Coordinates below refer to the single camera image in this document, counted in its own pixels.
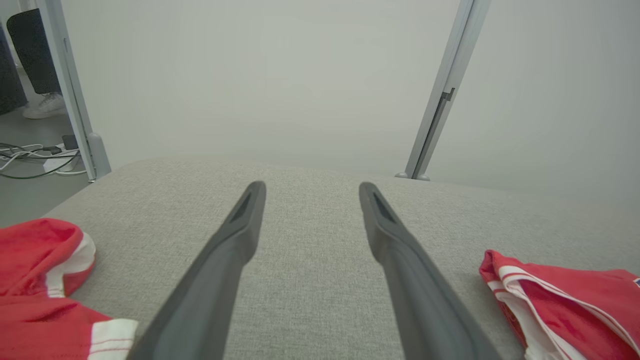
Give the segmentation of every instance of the door frame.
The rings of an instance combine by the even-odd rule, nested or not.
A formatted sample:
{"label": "door frame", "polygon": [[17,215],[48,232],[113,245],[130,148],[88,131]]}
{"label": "door frame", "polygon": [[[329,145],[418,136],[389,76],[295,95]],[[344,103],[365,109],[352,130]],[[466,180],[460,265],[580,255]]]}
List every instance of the door frame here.
{"label": "door frame", "polygon": [[49,43],[53,65],[58,75],[62,96],[67,106],[69,121],[71,121],[71,126],[76,136],[86,175],[89,178],[89,182],[92,183],[102,174],[105,174],[104,165],[100,168],[96,167],[96,164],[105,164],[106,161],[108,167],[108,160],[104,151],[93,149],[94,151],[92,152],[90,146],[88,135],[92,134],[93,131],[84,103],[73,52],[71,51],[65,16],[62,11],[62,2],[61,0],[36,0],[36,3],[42,16],[42,24],[47,35],[47,42]]}
{"label": "door frame", "polygon": [[461,0],[445,53],[404,172],[396,177],[429,180],[426,167],[467,70],[491,0]]}

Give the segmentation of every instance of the white trim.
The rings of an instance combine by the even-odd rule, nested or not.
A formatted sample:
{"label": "white trim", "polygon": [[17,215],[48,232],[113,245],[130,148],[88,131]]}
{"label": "white trim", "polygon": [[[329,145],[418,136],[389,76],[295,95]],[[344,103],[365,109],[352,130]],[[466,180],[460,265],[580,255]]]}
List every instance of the white trim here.
{"label": "white trim", "polygon": [[560,290],[558,287],[554,286],[553,284],[550,284],[547,281],[539,279],[517,266],[511,266],[511,265],[502,266],[498,269],[498,275],[502,279],[504,286],[508,292],[512,292],[511,290],[516,290],[516,291],[521,291],[522,294],[524,295],[524,291],[522,291],[522,287],[520,286],[520,283],[518,281],[519,280],[533,281],[538,283],[547,291],[550,291],[552,293],[555,293],[556,295],[559,295],[561,297],[574,301],[577,304],[580,304],[582,307],[584,307],[594,315],[595,315],[594,312],[601,314],[602,317],[608,319],[608,321],[603,321],[603,323],[606,324],[608,328],[613,330],[618,336],[620,336],[620,338],[624,340],[625,343],[629,344],[629,346],[631,346],[636,351],[636,353],[640,356],[640,350],[638,349],[637,344],[634,342],[633,338],[631,337],[631,335],[629,335],[627,330],[624,327],[622,327],[622,325],[620,325],[620,323],[618,323],[618,321],[614,319],[613,316],[607,314],[605,311],[602,311],[600,308],[594,305],[588,304],[587,302],[584,302],[580,299],[576,299],[575,297],[565,293],[563,290]]}
{"label": "white trim", "polygon": [[126,359],[133,346],[138,322],[113,319],[93,324],[88,360]]}
{"label": "white trim", "polygon": [[95,244],[86,233],[74,253],[63,263],[54,266],[47,272],[45,285],[49,297],[65,297],[65,274],[83,272],[91,267],[95,261]]}
{"label": "white trim", "polygon": [[523,300],[528,305],[529,310],[531,311],[530,314],[533,315],[533,317],[535,317],[535,320],[537,321],[538,325],[540,325],[540,327],[544,330],[545,334],[547,335],[547,338],[554,344],[556,348],[556,351],[553,353],[544,352],[545,351],[544,348],[537,348],[535,349],[536,351],[533,352],[533,354],[537,355],[539,353],[542,353],[542,357],[540,357],[539,359],[546,359],[546,356],[556,357],[557,354],[559,354],[564,360],[586,360],[586,358],[576,348],[574,348],[569,343],[567,343],[564,339],[558,336],[553,330],[551,330],[546,325],[546,323],[542,320],[542,318],[536,311],[536,308],[533,306],[533,303],[531,302],[531,300],[529,300],[528,296],[526,295],[526,293],[524,292],[524,290],[522,289],[518,281],[514,281],[513,284],[507,285],[506,289],[510,294],[514,295],[516,298],[520,300]]}
{"label": "white trim", "polygon": [[490,281],[488,283],[486,283],[487,286],[489,286],[489,289],[491,289],[491,291],[495,291],[495,290],[504,290],[504,286],[502,285],[502,283],[498,280],[495,281]]}
{"label": "white trim", "polygon": [[495,297],[505,303],[518,319],[527,340],[527,350],[524,355],[526,360],[560,360],[563,358],[540,323],[536,321],[525,301],[507,292],[496,293]]}

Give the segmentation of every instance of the gray floor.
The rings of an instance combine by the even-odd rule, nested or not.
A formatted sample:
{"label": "gray floor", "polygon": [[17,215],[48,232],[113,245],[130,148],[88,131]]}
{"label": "gray floor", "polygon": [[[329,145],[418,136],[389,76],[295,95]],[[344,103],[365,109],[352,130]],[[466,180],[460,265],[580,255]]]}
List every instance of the gray floor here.
{"label": "gray floor", "polygon": [[[31,103],[43,97],[33,92],[31,83],[20,74],[25,94]],[[22,108],[0,115],[0,142],[15,145],[41,143],[45,146],[62,142],[62,135],[71,135],[73,130],[67,116],[41,120],[22,117]],[[31,176],[43,172],[42,163],[14,161],[3,173],[13,176]],[[74,169],[83,170],[82,161]],[[16,180],[0,177],[0,227],[39,218],[71,195],[89,185],[86,174],[76,176],[49,175],[36,179]]]}

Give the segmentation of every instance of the power strip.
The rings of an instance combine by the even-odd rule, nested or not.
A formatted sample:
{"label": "power strip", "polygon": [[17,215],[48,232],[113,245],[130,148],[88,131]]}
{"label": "power strip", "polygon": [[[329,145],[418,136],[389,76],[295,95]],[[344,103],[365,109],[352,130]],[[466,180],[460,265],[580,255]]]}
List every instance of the power strip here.
{"label": "power strip", "polygon": [[73,156],[77,154],[78,154],[78,150],[73,150],[73,151],[67,152],[66,154],[61,154],[60,159],[47,159],[47,161],[44,162],[44,165],[42,165],[44,167],[44,172],[50,172],[58,167],[61,167],[67,161],[69,161],[69,159],[71,159],[71,162],[59,168],[58,171],[60,172],[73,171],[74,167],[76,167],[76,164],[78,163],[78,160],[80,160],[80,156],[76,156],[75,158],[69,158],[69,156]]}

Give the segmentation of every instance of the gray fabric upholstery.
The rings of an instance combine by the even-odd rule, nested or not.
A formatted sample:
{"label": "gray fabric upholstery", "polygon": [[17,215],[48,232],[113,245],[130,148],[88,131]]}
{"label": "gray fabric upholstery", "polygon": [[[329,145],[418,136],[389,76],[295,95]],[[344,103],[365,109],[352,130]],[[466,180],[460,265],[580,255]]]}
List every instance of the gray fabric upholstery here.
{"label": "gray fabric upholstery", "polygon": [[246,185],[267,184],[258,249],[244,268],[228,358],[399,358],[382,268],[365,238],[358,185],[372,181],[470,309],[504,359],[521,359],[478,266],[486,249],[523,262],[640,274],[640,217],[563,200],[394,177],[210,159],[134,163],[48,216],[97,246],[73,295],[140,321],[139,333]]}

